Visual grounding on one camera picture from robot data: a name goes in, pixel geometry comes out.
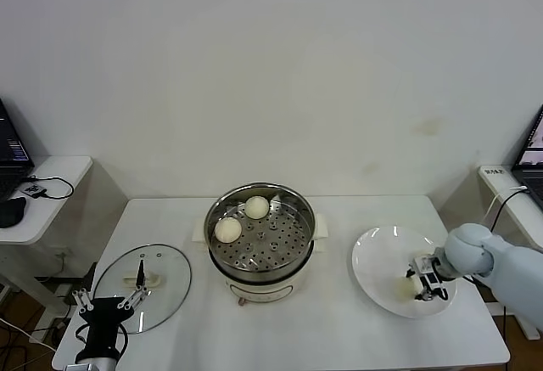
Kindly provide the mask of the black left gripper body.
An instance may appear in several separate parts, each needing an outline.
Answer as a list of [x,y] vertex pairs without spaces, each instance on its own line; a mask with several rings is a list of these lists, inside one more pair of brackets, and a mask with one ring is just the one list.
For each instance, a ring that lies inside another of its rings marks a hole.
[[128,346],[128,332],[123,323],[134,314],[134,309],[122,303],[121,297],[96,298],[92,310],[86,309],[80,317],[85,323],[79,332],[87,330],[80,359],[121,359]]

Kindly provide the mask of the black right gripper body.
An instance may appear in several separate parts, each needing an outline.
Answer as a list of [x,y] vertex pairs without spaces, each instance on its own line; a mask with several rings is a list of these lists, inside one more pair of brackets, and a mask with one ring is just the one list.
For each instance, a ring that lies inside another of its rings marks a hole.
[[425,255],[416,257],[413,262],[417,264],[417,269],[419,271],[417,276],[423,288],[432,289],[434,298],[448,300],[448,290],[435,269],[437,259],[431,255]]

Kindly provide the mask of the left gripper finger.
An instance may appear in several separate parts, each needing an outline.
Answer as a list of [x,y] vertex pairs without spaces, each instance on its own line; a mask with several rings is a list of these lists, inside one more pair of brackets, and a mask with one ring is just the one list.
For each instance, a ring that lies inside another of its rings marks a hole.
[[124,276],[122,281],[126,287],[130,287],[132,289],[132,292],[125,297],[121,303],[118,304],[118,308],[125,310],[136,310],[148,296],[144,271],[144,259],[139,261],[137,272],[132,273],[130,276]]
[[92,298],[90,292],[92,291],[92,282],[96,271],[97,263],[94,262],[87,273],[83,276],[81,281],[81,287],[72,292],[72,297],[76,303],[77,311],[82,314],[93,310]]

